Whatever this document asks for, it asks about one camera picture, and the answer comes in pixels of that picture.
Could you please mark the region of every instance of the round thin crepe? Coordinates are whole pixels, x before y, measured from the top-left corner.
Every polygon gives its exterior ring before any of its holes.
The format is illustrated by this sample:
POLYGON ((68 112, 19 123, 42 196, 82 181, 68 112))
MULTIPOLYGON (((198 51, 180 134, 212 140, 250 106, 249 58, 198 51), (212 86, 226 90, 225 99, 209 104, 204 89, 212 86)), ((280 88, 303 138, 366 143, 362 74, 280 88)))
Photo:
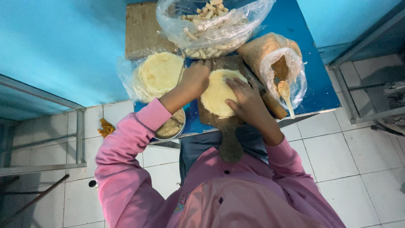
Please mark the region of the round thin crepe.
POLYGON ((209 76, 209 85, 207 90, 201 95, 201 102, 210 113, 218 115, 219 119, 229 118, 235 115, 235 112, 226 104, 226 99, 238 102, 232 89, 225 83, 225 78, 239 78, 244 82, 247 79, 239 72, 232 70, 212 71, 209 76))
POLYGON ((179 82, 183 63, 184 59, 173 53, 155 53, 139 67, 138 77, 151 95, 161 97, 179 82))

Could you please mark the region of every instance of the spoon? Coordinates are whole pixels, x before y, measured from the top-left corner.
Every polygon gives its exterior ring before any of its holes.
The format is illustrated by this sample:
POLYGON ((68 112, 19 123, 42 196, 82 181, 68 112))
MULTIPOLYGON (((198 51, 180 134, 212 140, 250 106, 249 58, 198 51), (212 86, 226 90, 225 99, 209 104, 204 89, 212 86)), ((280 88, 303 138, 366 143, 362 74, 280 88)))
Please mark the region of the spoon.
POLYGON ((278 84, 278 90, 280 95, 286 101, 288 111, 290 112, 291 119, 295 119, 294 109, 292 108, 291 101, 290 101, 290 86, 286 81, 280 81, 278 84))

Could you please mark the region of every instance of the dough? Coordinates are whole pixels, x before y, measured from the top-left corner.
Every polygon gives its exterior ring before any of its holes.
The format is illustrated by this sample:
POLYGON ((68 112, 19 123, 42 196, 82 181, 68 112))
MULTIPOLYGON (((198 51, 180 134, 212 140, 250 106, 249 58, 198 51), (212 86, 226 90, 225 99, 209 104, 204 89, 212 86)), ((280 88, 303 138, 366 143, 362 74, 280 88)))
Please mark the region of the dough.
POLYGON ((179 131, 181 131, 184 122, 184 111, 183 109, 179 109, 156 131, 156 136, 159 139, 168 139, 174 137, 179 131))
POLYGON ((238 102, 232 89, 225 83, 225 78, 240 78, 247 82, 247 79, 239 72, 232 70, 212 71, 209 76, 207 90, 201 95, 201 102, 210 113, 218 115, 219 119, 234 116, 235 112, 225 103, 226 99, 238 102))
POLYGON ((139 66, 138 77, 151 96, 160 98, 179 82, 183 63, 184 59, 173 53, 155 53, 139 66))

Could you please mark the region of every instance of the blue table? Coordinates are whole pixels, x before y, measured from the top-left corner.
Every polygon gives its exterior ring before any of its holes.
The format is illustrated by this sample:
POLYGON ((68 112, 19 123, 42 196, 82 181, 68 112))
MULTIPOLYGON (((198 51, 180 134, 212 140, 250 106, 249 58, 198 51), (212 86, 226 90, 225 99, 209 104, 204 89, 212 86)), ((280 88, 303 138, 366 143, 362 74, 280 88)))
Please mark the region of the blue table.
MULTIPOLYGON (((339 108, 339 99, 332 87, 332 82, 324 68, 297 1, 278 0, 262 25, 268 26, 258 36, 275 32, 296 41, 301 49, 303 61, 308 62, 305 65, 308 89, 301 105, 294 110, 296 116, 300 117, 339 108)), ((145 104, 137 103, 135 111, 139 111, 145 106, 145 104)), ((179 138, 216 130, 216 128, 200 122, 197 100, 186 105, 184 110, 187 120, 186 127, 179 138)))

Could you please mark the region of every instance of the pink long-sleeve shirt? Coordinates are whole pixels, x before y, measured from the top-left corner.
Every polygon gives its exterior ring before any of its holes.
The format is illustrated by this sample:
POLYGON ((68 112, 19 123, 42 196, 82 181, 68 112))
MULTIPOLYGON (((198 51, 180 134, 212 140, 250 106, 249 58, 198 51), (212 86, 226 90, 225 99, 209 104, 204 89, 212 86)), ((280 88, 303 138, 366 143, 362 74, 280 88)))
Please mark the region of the pink long-sleeve shirt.
POLYGON ((190 193, 203 183, 220 178, 253 181, 324 226, 345 227, 313 178, 305 173, 299 155, 287 139, 278 146, 266 146, 269 165, 248 155, 238 163, 226 163, 218 150, 211 147, 190 168, 184 185, 165 200, 153 189, 149 173, 139 165, 136 156, 171 116, 154 99, 141 111, 123 118, 100 147, 95 177, 103 213, 111 228, 174 228, 190 193))

